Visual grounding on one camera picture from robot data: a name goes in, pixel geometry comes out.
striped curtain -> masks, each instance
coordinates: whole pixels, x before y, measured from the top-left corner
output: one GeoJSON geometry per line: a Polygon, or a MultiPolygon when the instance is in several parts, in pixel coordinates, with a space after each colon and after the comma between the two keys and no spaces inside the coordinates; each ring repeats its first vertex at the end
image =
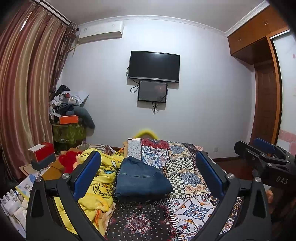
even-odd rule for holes
{"type": "Polygon", "coordinates": [[[30,163],[28,149],[53,143],[49,90],[67,26],[27,0],[0,37],[0,143],[11,174],[30,163]]]}

red plush toy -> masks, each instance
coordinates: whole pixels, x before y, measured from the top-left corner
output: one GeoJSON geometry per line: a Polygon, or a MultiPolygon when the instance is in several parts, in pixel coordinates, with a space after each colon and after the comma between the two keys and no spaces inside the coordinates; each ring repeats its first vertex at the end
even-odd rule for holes
{"type": "Polygon", "coordinates": [[[73,164],[76,162],[76,156],[82,152],[67,151],[65,155],[59,156],[59,162],[65,167],[65,173],[73,172],[73,164]]]}

black monitor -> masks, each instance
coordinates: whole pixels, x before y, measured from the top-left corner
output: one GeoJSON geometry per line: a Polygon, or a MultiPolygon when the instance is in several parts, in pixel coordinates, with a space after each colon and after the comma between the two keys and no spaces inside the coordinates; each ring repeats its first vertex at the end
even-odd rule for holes
{"type": "Polygon", "coordinates": [[[138,100],[165,103],[167,90],[168,83],[166,82],[140,80],[138,100]]]}
{"type": "Polygon", "coordinates": [[[180,55],[132,51],[128,77],[131,79],[179,82],[180,55]]]}

patterned quilt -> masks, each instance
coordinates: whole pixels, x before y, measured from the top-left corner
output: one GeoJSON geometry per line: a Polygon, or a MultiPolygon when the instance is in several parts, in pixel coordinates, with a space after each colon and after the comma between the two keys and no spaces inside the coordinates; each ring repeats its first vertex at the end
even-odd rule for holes
{"type": "MultiPolygon", "coordinates": [[[[219,203],[211,196],[196,167],[195,153],[198,150],[202,148],[187,143],[129,139],[127,156],[159,168],[170,180],[174,192],[159,202],[117,202],[105,238],[116,241],[189,241],[195,236],[219,203]]],[[[241,198],[236,200],[221,233],[232,227],[241,202],[241,198]]]]}

denim jeans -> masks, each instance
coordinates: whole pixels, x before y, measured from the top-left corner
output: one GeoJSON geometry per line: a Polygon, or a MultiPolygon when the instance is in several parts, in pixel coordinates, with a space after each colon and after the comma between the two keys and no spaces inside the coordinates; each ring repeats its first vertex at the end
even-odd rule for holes
{"type": "Polygon", "coordinates": [[[120,201],[156,201],[173,191],[170,181],[156,167],[131,156],[121,163],[115,192],[120,201]]]}

